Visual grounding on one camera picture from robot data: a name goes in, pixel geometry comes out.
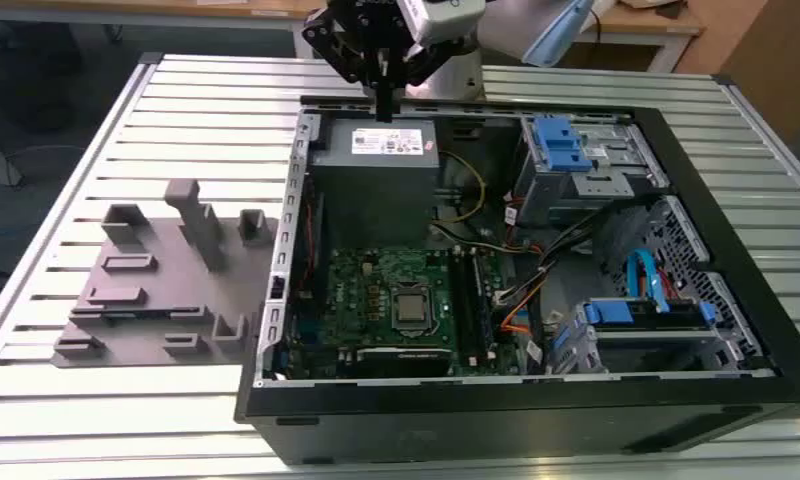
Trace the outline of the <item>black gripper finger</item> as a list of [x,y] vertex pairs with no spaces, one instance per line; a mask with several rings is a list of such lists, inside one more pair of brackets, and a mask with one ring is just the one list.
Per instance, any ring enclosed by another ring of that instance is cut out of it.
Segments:
[[348,83],[359,83],[374,100],[375,119],[386,123],[386,75],[382,48],[358,50],[328,9],[314,10],[302,37]]
[[443,42],[419,50],[406,58],[407,50],[391,47],[386,61],[386,122],[391,123],[398,112],[398,90],[420,86],[446,64],[454,53],[454,45]]

